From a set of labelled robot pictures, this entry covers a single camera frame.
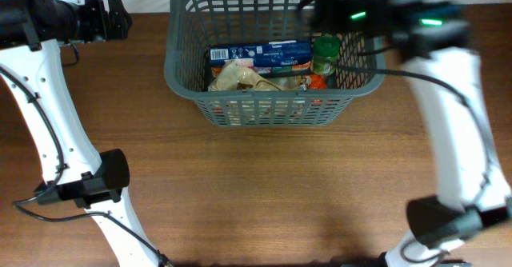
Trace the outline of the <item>green lidded jar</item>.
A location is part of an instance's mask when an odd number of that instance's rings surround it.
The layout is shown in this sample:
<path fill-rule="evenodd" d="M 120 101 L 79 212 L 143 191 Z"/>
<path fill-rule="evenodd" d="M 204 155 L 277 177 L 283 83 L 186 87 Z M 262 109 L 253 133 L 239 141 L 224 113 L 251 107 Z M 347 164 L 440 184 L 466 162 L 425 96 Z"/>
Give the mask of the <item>green lidded jar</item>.
<path fill-rule="evenodd" d="M 321 36 L 314 40 L 311 69 L 314 74 L 330 76 L 335 72 L 341 42 L 338 38 Z"/>

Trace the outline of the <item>blue carton box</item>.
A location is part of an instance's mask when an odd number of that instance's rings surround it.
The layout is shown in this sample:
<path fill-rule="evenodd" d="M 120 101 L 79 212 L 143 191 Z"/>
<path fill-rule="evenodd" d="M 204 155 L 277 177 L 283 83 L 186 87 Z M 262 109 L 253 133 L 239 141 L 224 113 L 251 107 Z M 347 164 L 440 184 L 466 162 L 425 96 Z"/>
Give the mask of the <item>blue carton box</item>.
<path fill-rule="evenodd" d="M 209 51 L 214 78 L 225 64 L 235 62 L 262 76 L 308 73 L 312 52 L 308 41 L 281 41 L 213 46 Z"/>

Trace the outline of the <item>orange pasta packet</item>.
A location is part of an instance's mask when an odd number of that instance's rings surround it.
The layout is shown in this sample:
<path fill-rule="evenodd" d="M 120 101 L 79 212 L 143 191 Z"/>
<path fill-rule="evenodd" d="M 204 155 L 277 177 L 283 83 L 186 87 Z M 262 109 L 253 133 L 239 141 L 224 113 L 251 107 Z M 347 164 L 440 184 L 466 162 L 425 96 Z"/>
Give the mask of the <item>orange pasta packet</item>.
<path fill-rule="evenodd" d="M 323 76 L 311 74 L 311 79 L 312 83 L 307 90 L 325 90 L 327 88 L 327 84 L 325 83 Z"/>

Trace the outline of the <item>clear bag with brown label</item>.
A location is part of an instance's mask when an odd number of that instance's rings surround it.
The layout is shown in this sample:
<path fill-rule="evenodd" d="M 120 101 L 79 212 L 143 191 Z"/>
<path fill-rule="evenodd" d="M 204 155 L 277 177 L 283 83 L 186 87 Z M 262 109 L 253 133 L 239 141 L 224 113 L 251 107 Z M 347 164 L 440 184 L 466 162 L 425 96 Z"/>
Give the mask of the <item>clear bag with brown label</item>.
<path fill-rule="evenodd" d="M 307 90 L 312 83 L 310 75 L 264 78 L 253 70 L 237 73 L 236 90 L 293 91 Z"/>

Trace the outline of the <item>grey plastic shopping basket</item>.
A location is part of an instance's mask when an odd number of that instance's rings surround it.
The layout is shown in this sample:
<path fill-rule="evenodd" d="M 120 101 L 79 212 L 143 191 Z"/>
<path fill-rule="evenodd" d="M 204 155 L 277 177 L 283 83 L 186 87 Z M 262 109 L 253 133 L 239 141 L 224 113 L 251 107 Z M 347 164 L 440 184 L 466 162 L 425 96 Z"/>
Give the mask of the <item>grey plastic shopping basket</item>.
<path fill-rule="evenodd" d="M 190 99 L 216 126 L 320 126 L 335 120 L 355 98 L 375 91 L 383 82 L 372 69 L 386 66 L 381 54 L 363 57 L 362 51 L 382 46 L 379 39 L 356 33 L 337 33 L 341 42 L 335 74 L 324 90 L 213 91 L 206 66 L 210 47 L 253 42 L 302 39 L 319 33 L 308 27 L 313 7 L 302 10 L 301 0 L 170 0 L 164 78 L 177 95 Z"/>

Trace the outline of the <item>beige paper bag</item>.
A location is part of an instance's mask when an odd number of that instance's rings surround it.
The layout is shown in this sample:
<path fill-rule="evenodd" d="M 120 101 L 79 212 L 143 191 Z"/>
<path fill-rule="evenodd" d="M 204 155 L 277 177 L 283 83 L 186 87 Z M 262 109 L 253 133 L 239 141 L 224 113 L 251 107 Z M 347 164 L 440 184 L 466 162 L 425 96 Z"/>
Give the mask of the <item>beige paper bag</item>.
<path fill-rule="evenodd" d="M 249 67 L 231 62 L 208 86 L 209 91 L 281 91 L 274 83 L 266 80 Z"/>

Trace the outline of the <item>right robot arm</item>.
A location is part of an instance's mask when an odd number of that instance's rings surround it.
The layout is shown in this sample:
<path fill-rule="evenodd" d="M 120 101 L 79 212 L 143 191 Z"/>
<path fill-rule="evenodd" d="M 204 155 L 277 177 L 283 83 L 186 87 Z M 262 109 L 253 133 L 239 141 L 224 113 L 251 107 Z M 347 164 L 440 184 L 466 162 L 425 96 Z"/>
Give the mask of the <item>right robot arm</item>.
<path fill-rule="evenodd" d="M 510 222 L 511 188 L 499 163 L 462 7 L 431 0 L 301 0 L 310 28 L 384 37 L 398 52 L 430 136 L 437 192 L 408 202 L 409 229 L 367 266 L 443 266 L 484 230 Z"/>

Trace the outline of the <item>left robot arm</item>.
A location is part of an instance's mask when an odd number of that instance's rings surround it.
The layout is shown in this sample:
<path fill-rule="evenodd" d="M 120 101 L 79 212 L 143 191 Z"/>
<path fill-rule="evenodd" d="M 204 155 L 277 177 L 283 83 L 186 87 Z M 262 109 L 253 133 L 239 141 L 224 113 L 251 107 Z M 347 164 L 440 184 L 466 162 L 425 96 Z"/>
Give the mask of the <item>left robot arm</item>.
<path fill-rule="evenodd" d="M 122 0 L 1 0 L 1 78 L 41 161 L 32 202 L 72 201 L 95 220 L 121 266 L 168 266 L 131 204 L 125 154 L 94 148 L 63 73 L 62 47 L 123 40 L 131 24 Z"/>

